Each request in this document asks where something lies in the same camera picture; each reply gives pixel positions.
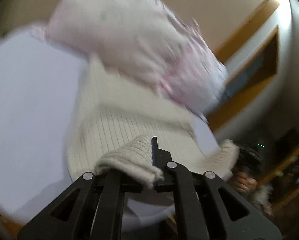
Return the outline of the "dark fuzzy sleeve forearm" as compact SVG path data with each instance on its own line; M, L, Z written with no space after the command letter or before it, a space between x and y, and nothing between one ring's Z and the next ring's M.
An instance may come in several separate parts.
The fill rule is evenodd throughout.
M255 190L242 194L279 228L283 239L299 239L299 187L276 201L268 185L257 185Z

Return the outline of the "person's right hand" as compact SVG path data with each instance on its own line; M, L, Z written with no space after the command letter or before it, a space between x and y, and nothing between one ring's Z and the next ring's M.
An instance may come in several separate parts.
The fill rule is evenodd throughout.
M249 177L243 172L238 172L237 174L233 175L228 183L239 193L253 191L256 189L258 184L258 182L254 178Z

